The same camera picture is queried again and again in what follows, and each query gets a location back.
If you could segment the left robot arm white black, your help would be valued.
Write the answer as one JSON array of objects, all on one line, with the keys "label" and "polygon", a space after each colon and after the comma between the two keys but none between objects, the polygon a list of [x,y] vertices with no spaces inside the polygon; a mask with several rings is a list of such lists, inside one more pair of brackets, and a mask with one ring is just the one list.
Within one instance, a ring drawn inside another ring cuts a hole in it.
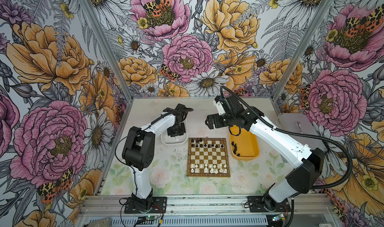
[{"label": "left robot arm white black", "polygon": [[124,164],[132,169],[135,184],[126,202],[126,214],[149,213],[153,207],[157,207],[160,212],[164,211],[160,205],[165,205],[167,198],[154,198],[148,170],[155,156],[156,138],[160,137],[164,145],[171,147],[186,143],[188,133],[185,120],[192,111],[192,108],[181,103],[174,109],[166,108],[149,124],[140,128],[131,127],[128,135],[122,138],[125,141],[122,158]]}]

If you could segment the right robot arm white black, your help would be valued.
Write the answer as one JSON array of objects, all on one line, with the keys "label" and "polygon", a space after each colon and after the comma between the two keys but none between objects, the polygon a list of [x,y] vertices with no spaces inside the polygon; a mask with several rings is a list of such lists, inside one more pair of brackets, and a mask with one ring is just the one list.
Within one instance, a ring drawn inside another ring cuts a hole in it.
[{"label": "right robot arm white black", "polygon": [[299,143],[271,122],[256,107],[241,103],[237,95],[217,96],[214,99],[217,113],[207,116],[209,129],[237,126],[265,141],[276,150],[293,170],[265,192],[261,206],[274,212],[287,198],[308,193],[322,173],[324,152]]}]

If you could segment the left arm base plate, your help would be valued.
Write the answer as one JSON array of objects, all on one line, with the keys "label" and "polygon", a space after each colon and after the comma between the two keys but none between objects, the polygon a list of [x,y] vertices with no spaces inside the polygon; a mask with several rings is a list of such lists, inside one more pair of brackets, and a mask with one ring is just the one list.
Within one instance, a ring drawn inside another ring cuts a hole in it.
[{"label": "left arm base plate", "polygon": [[167,209],[167,197],[149,197],[140,199],[129,197],[124,204],[125,214],[165,214]]}]

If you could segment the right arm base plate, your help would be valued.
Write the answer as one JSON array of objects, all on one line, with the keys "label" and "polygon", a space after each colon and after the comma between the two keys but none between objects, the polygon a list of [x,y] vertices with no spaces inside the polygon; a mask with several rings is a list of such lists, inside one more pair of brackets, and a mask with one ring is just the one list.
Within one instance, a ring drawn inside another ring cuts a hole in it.
[{"label": "right arm base plate", "polygon": [[291,211],[291,206],[287,199],[278,203],[270,197],[248,196],[247,202],[251,213],[288,213]]}]

